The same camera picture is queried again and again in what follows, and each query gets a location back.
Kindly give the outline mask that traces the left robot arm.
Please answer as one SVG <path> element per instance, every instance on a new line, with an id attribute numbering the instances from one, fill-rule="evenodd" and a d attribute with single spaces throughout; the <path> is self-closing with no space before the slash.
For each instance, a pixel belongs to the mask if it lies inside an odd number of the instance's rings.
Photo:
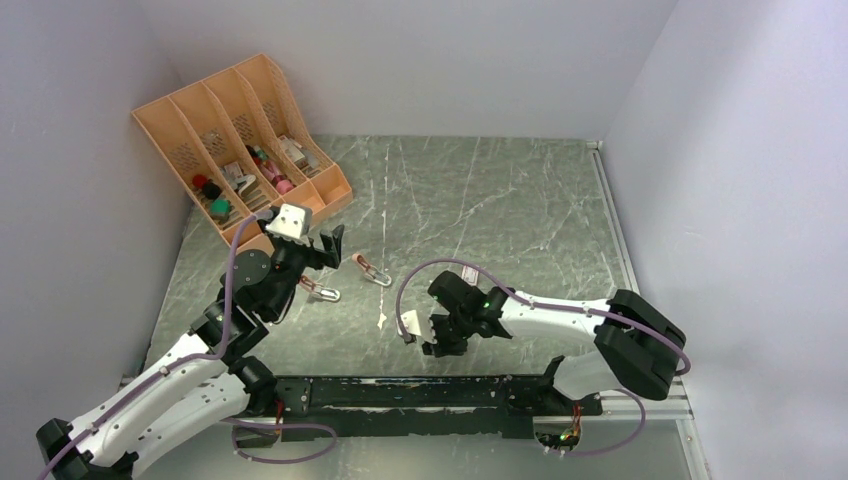
<path id="1" fill-rule="evenodd" d="M 159 360 L 89 412 L 42 425 L 40 478 L 135 479 L 212 425 L 284 410 L 277 377 L 250 352 L 285 317 L 306 269 L 339 267 L 345 228 L 316 246 L 275 220 L 248 220 L 272 252 L 229 250 L 218 298 Z"/>

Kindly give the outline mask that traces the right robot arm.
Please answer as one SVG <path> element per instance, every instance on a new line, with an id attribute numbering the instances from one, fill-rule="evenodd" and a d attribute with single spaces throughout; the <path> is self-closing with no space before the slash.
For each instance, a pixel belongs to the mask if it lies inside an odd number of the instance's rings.
<path id="1" fill-rule="evenodd" d="M 468 340 L 548 338 L 580 344 L 584 353 L 553 363 L 552 379 L 539 391 L 550 413 L 565 413 L 589 394 L 614 389 L 654 401 L 669 395 L 682 363 L 686 336 L 639 294 L 617 290 L 609 299 L 565 300 L 504 289 L 488 292 L 444 271 L 428 288 L 443 314 L 422 319 L 414 312 L 401 322 L 422 340 L 425 354 L 461 356 Z"/>

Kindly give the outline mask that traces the small staple box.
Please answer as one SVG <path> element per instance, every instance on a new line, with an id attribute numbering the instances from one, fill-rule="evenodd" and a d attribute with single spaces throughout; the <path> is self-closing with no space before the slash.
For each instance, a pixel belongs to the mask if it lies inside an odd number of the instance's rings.
<path id="1" fill-rule="evenodd" d="M 479 271 L 468 265 L 462 267 L 460 277 L 463 281 L 471 286 L 476 286 L 479 282 Z"/>

